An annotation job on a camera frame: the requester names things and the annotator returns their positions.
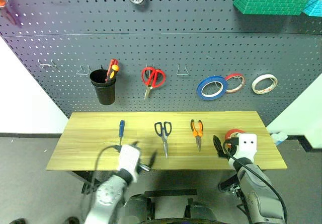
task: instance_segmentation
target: pliers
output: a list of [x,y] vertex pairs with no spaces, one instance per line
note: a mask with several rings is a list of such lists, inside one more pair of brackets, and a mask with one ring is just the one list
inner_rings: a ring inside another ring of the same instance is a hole
[[190,127],[192,130],[193,136],[196,137],[197,147],[200,152],[201,151],[201,137],[203,136],[203,124],[202,124],[201,120],[199,120],[198,122],[199,122],[199,132],[197,132],[197,130],[195,128],[195,122],[193,119],[191,119]]

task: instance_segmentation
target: tape roll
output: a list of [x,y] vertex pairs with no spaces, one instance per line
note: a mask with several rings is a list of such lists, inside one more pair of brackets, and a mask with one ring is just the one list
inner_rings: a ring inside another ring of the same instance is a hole
[[230,74],[230,75],[226,76],[225,80],[228,81],[231,78],[241,78],[241,84],[238,87],[234,88],[234,89],[227,90],[226,91],[227,93],[235,93],[235,92],[238,92],[246,84],[245,77],[242,74],[240,74],[240,73]]
[[[204,88],[213,82],[217,82],[220,84],[219,91],[214,94],[210,94],[210,95],[204,94],[203,93]],[[218,99],[219,97],[222,97],[225,94],[225,92],[227,91],[227,88],[228,88],[228,83],[224,77],[212,76],[212,77],[208,77],[208,78],[204,79],[198,85],[197,94],[202,100],[212,101],[212,100]]]
[[[265,80],[265,79],[271,79],[272,80],[272,84],[265,88],[265,89],[262,89],[262,90],[256,90],[255,87],[256,85],[258,84],[258,82],[262,81],[262,80]],[[271,90],[273,90],[276,86],[277,86],[277,78],[275,76],[273,76],[272,74],[263,74],[259,77],[257,77],[253,83],[252,83],[252,89],[253,91],[256,93],[256,94],[265,94],[265,93],[268,93],[270,92]]]
[[225,140],[231,139],[231,136],[236,133],[245,133],[245,132],[240,129],[231,129],[226,133]]

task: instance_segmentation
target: black cup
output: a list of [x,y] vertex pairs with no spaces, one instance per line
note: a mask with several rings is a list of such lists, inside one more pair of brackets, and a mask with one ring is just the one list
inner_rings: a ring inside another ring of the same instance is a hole
[[105,82],[107,70],[98,69],[90,74],[90,79],[94,85],[97,98],[102,105],[111,105],[115,101],[115,82]]

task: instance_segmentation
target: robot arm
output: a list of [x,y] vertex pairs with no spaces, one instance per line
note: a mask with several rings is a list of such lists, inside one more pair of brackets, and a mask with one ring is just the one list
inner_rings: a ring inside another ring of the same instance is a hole
[[109,224],[117,219],[117,212],[123,206],[124,191],[137,181],[136,167],[140,149],[133,145],[122,146],[118,172],[101,184],[96,191],[95,203],[85,224]]
[[244,194],[252,223],[285,224],[281,200],[266,183],[259,179],[258,176],[271,185],[269,178],[257,165],[254,165],[257,136],[241,133],[238,136],[238,145],[234,148],[232,144],[231,149],[230,156],[233,158],[230,157],[228,163],[237,171],[239,187]]

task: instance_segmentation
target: blue tape roll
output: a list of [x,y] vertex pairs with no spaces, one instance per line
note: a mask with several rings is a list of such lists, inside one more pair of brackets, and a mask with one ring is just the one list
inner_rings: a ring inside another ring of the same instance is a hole
[[[211,95],[206,95],[204,94],[202,91],[205,88],[206,85],[212,83],[212,82],[218,82],[222,85],[222,87],[220,87],[220,90],[218,92],[216,92],[215,94],[211,94]],[[225,80],[224,77],[220,77],[220,76],[213,76],[213,77],[208,77],[206,79],[204,79],[197,87],[197,94],[198,96],[202,99],[202,100],[206,100],[206,101],[212,101],[215,99],[218,99],[219,97],[222,97],[223,94],[225,94],[226,90],[228,88],[228,83]]]

